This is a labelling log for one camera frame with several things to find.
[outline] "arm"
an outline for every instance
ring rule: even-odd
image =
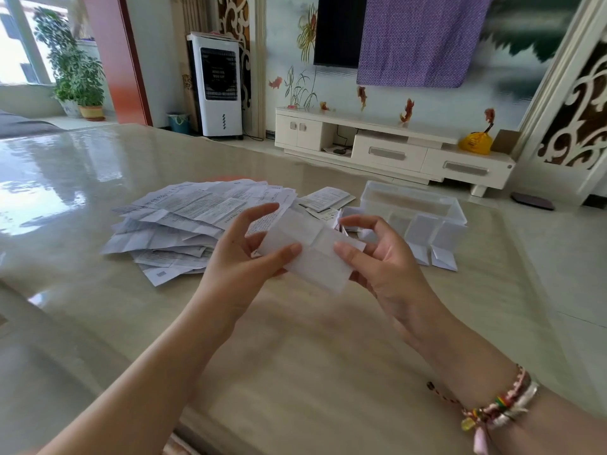
[[[512,386],[516,364],[449,312],[408,245],[383,219],[349,216],[340,223],[375,231],[379,243],[364,252],[345,243],[337,243],[335,252],[466,408],[487,405]],[[505,455],[598,454],[607,445],[607,424],[542,387],[525,416],[491,437]]]
[[[197,377],[230,336],[263,283],[301,251],[300,244],[251,259],[264,234],[245,238],[251,222],[277,204],[239,215],[217,243],[184,311],[40,455],[158,455],[193,393]]]

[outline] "purple mat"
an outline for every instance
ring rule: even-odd
[[[356,82],[457,88],[491,0],[367,0]]]

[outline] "hand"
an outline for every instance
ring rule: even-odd
[[[372,229],[378,244],[367,244],[364,252],[343,242],[335,243],[337,255],[354,268],[350,277],[371,292],[393,326],[410,345],[416,343],[421,315],[443,306],[430,288],[408,244],[381,217],[351,215],[339,223],[346,227]]]
[[[291,244],[263,257],[251,258],[266,232],[245,236],[252,222],[277,209],[277,203],[262,204],[245,210],[234,219],[217,242],[193,296],[194,303],[219,305],[222,313],[227,314],[228,322],[235,323],[247,310],[263,283],[285,271],[282,267],[299,255],[301,244]]]

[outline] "left hand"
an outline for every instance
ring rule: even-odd
[[[234,219],[219,239],[192,303],[216,305],[227,316],[227,322],[235,323],[245,313],[263,283],[284,272],[282,267],[302,251],[301,244],[291,244],[263,257],[251,258],[266,232],[245,236],[252,222],[272,214],[278,207],[277,203],[251,207]]]

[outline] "television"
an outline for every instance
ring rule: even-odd
[[[318,0],[314,63],[358,68],[367,0]]]

